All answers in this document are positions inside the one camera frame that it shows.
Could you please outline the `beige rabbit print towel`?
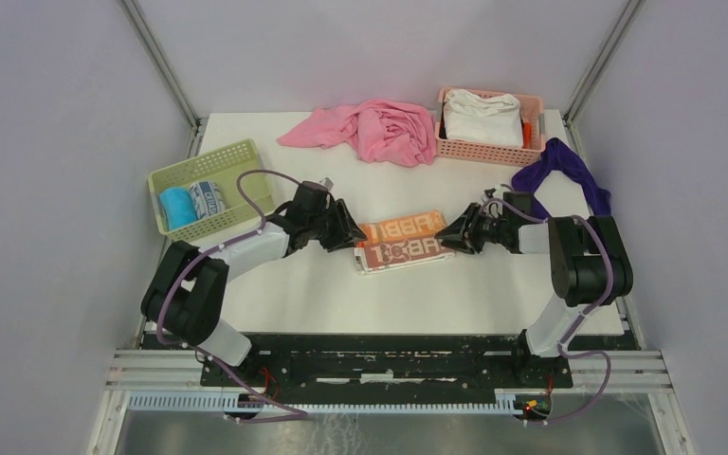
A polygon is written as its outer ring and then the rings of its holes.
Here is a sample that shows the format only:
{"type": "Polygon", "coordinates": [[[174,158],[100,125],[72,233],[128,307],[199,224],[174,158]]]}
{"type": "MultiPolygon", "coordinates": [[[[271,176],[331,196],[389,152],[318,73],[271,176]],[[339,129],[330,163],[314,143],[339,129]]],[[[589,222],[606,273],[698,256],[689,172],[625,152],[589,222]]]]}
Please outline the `beige rabbit print towel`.
{"type": "Polygon", "coordinates": [[[354,248],[355,265],[362,274],[375,274],[454,258],[436,234],[446,227],[438,210],[365,223],[359,226],[367,239],[354,248]]]}

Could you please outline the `blue white patterned cloth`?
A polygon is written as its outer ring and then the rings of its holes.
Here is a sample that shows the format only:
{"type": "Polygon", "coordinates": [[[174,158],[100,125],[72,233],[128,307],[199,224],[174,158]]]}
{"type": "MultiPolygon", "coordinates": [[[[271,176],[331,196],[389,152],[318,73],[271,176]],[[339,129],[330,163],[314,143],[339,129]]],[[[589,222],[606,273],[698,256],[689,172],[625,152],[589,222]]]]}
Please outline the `blue white patterned cloth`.
{"type": "Polygon", "coordinates": [[[209,218],[227,209],[222,193],[215,182],[198,181],[189,186],[197,220],[209,218]]]}

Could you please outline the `green plastic basket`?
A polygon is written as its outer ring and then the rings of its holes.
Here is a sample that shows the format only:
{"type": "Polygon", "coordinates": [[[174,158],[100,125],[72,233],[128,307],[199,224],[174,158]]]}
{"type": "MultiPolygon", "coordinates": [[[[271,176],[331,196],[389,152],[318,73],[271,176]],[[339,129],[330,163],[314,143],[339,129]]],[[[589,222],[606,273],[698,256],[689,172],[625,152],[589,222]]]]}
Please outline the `green plastic basket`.
{"type": "Polygon", "coordinates": [[[155,221],[169,240],[194,242],[274,209],[253,140],[245,139],[148,176],[155,221]]]}

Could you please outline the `blue towel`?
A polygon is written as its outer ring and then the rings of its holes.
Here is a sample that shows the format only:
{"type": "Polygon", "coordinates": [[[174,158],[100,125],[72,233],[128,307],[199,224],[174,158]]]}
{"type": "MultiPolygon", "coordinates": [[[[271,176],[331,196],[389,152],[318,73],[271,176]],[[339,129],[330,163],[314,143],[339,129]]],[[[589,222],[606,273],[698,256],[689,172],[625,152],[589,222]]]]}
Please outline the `blue towel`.
{"type": "Polygon", "coordinates": [[[158,195],[167,220],[167,230],[173,231],[198,220],[195,206],[188,190],[172,187],[158,195]]]}

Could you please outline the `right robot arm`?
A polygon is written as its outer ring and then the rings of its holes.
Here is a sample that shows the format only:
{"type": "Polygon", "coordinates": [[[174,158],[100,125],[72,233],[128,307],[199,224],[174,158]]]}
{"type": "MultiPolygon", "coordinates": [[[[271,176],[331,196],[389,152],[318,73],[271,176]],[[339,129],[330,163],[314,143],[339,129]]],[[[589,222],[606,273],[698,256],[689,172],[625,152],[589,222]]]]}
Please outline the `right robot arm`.
{"type": "Polygon", "coordinates": [[[533,213],[534,197],[487,191],[436,233],[442,246],[469,255],[487,244],[512,254],[545,254],[553,295],[540,316],[520,335],[509,362],[512,379],[533,387],[548,372],[545,359],[569,357],[582,324],[601,306],[627,295],[633,271],[615,219],[610,215],[544,218],[533,213]]]}

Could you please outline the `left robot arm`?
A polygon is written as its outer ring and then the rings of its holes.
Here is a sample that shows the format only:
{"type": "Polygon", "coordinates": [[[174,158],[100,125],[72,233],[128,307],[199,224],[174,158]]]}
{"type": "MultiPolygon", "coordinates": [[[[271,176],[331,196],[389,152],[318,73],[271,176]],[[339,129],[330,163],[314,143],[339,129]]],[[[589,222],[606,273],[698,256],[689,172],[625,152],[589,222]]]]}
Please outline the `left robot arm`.
{"type": "Polygon", "coordinates": [[[367,239],[344,200],[316,182],[299,183],[293,198],[263,221],[261,227],[206,250],[185,241],[172,243],[140,303],[145,318],[221,360],[226,376],[240,386],[258,378],[261,362],[250,353],[251,340],[221,318],[228,283],[312,241],[335,252],[367,239]]]}

